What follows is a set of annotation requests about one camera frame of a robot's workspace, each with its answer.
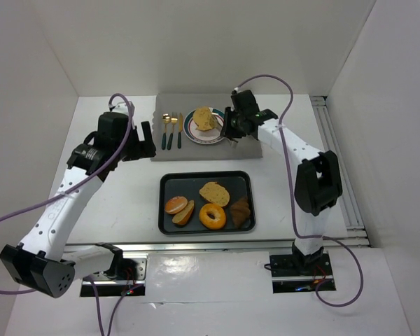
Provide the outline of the metal food tongs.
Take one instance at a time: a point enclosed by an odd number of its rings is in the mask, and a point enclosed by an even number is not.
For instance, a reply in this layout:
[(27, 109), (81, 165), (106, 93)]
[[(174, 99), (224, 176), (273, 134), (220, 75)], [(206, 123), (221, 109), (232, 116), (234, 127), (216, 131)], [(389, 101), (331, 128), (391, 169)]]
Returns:
[(230, 133), (225, 131), (223, 124), (220, 124), (216, 116), (212, 116), (212, 123), (214, 129), (217, 129), (220, 132), (220, 137), (227, 140), (232, 148), (236, 148), (238, 144), (238, 140), (231, 137)]

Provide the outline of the large seeded bread slice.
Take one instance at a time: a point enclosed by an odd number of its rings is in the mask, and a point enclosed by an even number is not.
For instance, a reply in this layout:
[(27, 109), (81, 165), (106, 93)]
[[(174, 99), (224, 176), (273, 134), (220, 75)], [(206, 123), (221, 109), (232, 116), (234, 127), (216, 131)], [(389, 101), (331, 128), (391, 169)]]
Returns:
[(199, 131), (207, 132), (219, 126), (212, 110), (207, 106), (195, 109), (192, 119), (197, 126), (196, 129)]

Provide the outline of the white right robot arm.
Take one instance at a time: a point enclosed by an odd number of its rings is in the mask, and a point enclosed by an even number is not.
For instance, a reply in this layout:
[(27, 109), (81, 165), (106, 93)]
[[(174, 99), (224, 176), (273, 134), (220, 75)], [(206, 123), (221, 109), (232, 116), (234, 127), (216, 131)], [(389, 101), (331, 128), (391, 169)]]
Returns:
[(231, 100), (220, 135), (231, 141), (251, 136), (283, 155), (296, 236), (293, 252), (317, 258), (323, 250), (330, 211), (342, 195), (337, 155), (309, 145), (271, 110), (260, 110), (252, 91), (233, 90)]

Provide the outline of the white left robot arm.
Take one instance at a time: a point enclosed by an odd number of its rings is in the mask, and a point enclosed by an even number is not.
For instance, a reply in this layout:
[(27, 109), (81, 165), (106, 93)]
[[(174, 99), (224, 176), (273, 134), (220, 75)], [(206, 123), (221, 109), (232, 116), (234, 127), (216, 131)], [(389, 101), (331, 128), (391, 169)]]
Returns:
[(110, 279), (136, 273), (136, 263), (112, 244), (96, 243), (73, 253), (64, 248), (84, 208), (118, 163), (155, 156), (150, 123), (141, 122), (141, 129), (143, 140), (119, 106), (100, 115), (97, 130), (73, 149), (56, 200), (17, 246), (5, 245), (0, 253), (15, 282), (58, 298), (73, 281), (96, 272)]

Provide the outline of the small oval bread slice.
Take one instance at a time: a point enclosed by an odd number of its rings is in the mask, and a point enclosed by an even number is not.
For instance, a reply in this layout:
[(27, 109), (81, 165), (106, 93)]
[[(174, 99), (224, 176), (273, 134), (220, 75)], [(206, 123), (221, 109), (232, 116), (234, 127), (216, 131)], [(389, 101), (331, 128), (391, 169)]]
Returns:
[(190, 200), (187, 205), (172, 218), (172, 223), (177, 226), (184, 226), (190, 220), (195, 208), (195, 201)]

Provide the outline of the white plate teal red rim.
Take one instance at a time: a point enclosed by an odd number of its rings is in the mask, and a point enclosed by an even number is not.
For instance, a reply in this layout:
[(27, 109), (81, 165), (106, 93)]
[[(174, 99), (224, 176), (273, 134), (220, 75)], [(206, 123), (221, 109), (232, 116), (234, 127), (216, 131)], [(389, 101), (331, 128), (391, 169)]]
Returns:
[(183, 132), (192, 142), (200, 145), (214, 145), (220, 143), (224, 138), (220, 135), (224, 123), (224, 112), (216, 109), (209, 108), (215, 117), (218, 126), (208, 131), (201, 131), (197, 129), (197, 124), (193, 120), (194, 110), (184, 118)]

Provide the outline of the grey cloth placemat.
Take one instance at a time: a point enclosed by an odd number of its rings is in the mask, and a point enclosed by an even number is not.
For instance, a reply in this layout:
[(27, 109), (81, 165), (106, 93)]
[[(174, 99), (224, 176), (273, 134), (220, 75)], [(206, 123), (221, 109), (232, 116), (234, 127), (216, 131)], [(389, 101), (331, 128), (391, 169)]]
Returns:
[(251, 137), (240, 139), (235, 147), (232, 147), (227, 139), (220, 139), (213, 144), (198, 144), (188, 136), (195, 127), (183, 126), (181, 133), (181, 147), (177, 147), (177, 137), (174, 137), (170, 150), (162, 148), (162, 137), (165, 124), (162, 121), (164, 114), (181, 114), (184, 118), (196, 108), (208, 106), (215, 108), (218, 114), (224, 112), (224, 108), (231, 105), (228, 94), (171, 94), (161, 93), (155, 98), (155, 110), (153, 113), (153, 140), (156, 147), (156, 155), (151, 160), (154, 162), (167, 161), (196, 161), (196, 160), (245, 160), (257, 159), (263, 156), (261, 145)]

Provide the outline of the sesame bun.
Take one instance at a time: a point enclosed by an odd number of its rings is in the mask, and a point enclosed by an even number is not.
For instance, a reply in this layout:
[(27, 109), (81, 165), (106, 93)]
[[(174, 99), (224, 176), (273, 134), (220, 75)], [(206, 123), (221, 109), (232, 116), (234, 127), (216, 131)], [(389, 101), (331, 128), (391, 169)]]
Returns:
[(164, 211), (167, 214), (174, 215), (182, 211), (187, 204), (188, 200), (184, 196), (175, 196), (166, 202)]

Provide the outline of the black baking tray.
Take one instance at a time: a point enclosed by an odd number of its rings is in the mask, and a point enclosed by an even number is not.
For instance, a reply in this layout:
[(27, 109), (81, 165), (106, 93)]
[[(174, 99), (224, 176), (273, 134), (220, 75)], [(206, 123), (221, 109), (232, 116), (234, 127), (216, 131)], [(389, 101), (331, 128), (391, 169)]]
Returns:
[[(216, 182), (224, 187), (229, 195), (230, 202), (224, 207), (227, 221), (219, 230), (211, 230), (199, 220), (199, 210), (206, 201), (199, 194), (199, 190), (208, 182)], [(175, 196), (185, 197), (195, 202), (195, 209), (185, 225), (172, 222), (173, 216), (165, 211), (167, 201)], [(236, 201), (245, 197), (251, 214), (240, 225), (233, 223), (230, 207)], [(256, 226), (256, 216), (253, 207), (251, 180), (244, 171), (205, 171), (166, 174), (160, 179), (160, 198), (158, 206), (158, 229), (168, 236), (186, 235), (230, 235), (232, 233), (249, 232)]]

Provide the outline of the brown croissant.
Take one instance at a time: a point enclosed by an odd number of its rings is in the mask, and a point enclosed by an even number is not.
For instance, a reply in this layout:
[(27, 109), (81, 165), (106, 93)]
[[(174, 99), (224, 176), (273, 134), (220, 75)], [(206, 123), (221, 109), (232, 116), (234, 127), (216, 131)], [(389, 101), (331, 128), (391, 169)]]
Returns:
[(242, 197), (241, 199), (237, 200), (230, 207), (230, 215), (234, 226), (236, 228), (240, 228), (250, 218), (251, 215), (248, 198)]

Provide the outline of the orange bagel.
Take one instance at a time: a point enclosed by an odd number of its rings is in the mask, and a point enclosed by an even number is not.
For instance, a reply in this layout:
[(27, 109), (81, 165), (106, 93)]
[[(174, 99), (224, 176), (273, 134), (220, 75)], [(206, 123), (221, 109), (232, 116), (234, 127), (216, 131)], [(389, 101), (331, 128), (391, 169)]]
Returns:
[(225, 226), (227, 216), (221, 206), (209, 203), (199, 210), (199, 220), (210, 230), (220, 230)]

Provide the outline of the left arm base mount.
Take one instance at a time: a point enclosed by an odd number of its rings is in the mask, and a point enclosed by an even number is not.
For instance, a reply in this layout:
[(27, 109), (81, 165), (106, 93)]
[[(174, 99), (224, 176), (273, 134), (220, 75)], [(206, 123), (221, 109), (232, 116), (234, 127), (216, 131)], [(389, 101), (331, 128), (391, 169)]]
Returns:
[(146, 255), (137, 255), (132, 266), (127, 266), (115, 277), (103, 272), (95, 272), (90, 278), (97, 287), (101, 298), (117, 298), (123, 293), (130, 297), (141, 297), (146, 294), (146, 272), (148, 259)]

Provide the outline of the aluminium front rail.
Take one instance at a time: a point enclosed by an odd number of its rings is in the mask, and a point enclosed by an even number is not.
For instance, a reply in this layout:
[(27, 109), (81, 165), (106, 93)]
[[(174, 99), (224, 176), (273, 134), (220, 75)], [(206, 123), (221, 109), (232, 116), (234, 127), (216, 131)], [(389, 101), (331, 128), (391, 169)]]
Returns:
[(219, 251), (259, 251), (290, 249), (291, 240), (173, 242), (151, 244), (115, 244), (128, 253), (196, 253)]

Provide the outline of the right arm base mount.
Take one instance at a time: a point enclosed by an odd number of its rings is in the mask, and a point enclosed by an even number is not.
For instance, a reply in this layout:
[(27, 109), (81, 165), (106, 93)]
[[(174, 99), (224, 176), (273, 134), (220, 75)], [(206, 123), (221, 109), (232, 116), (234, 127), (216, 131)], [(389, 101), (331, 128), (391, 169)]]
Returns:
[(289, 253), (272, 254), (263, 266), (272, 276), (273, 293), (335, 291), (336, 285), (329, 255), (321, 247), (304, 255), (292, 244)]

